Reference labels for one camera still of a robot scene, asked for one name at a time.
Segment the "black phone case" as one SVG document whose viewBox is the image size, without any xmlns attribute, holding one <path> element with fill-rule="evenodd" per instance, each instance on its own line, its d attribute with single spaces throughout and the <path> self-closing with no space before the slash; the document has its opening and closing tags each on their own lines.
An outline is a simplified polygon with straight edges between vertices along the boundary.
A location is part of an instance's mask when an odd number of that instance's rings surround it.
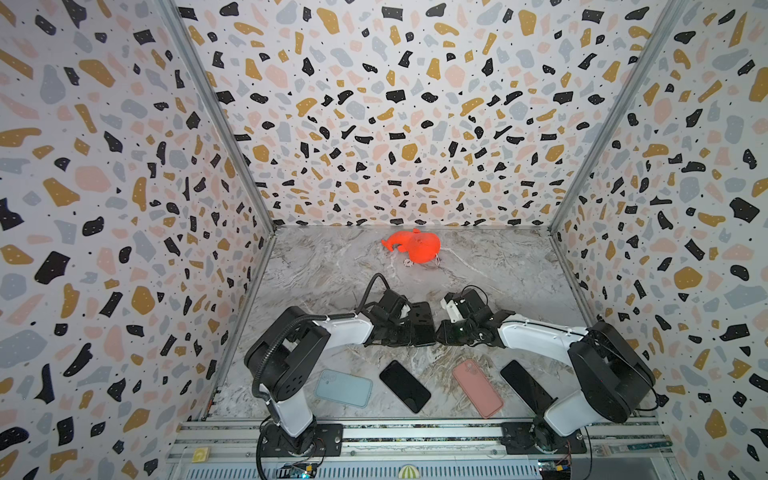
<svg viewBox="0 0 768 480">
<path fill-rule="evenodd" d="M 428 302 L 416 302 L 409 306 L 406 325 L 408 346 L 427 347 L 436 343 L 436 331 L 432 310 Z"/>
</svg>

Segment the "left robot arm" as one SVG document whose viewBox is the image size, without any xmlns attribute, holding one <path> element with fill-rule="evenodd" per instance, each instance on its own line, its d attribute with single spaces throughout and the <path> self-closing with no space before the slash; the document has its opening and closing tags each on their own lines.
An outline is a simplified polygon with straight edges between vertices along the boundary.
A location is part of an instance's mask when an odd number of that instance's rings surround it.
<svg viewBox="0 0 768 480">
<path fill-rule="evenodd" d="M 306 450 L 313 440 L 316 417 L 303 387 L 323 352 L 348 345 L 406 346 L 415 313 L 414 304 L 391 289 L 352 312 L 320 315 L 291 306 L 249 348 L 244 365 L 253 377 L 252 395 L 265 402 L 294 450 Z"/>
</svg>

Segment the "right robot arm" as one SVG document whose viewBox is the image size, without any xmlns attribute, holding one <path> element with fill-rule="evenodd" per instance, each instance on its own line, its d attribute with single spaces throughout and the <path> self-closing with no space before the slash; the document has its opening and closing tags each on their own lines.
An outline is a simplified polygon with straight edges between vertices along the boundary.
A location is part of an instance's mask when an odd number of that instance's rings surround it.
<svg viewBox="0 0 768 480">
<path fill-rule="evenodd" d="M 527 428 L 516 426 L 505 444 L 556 453 L 568 437 L 600 420 L 626 422 L 649 393 L 655 377 L 645 362 L 610 324 L 566 327 L 534 321 L 512 311 L 493 313 L 476 290 L 448 293 L 441 301 L 448 318 L 436 336 L 448 346 L 505 347 L 524 350 L 570 367 L 578 388 L 552 397 L 517 361 L 501 370 L 502 378 L 533 411 Z"/>
</svg>

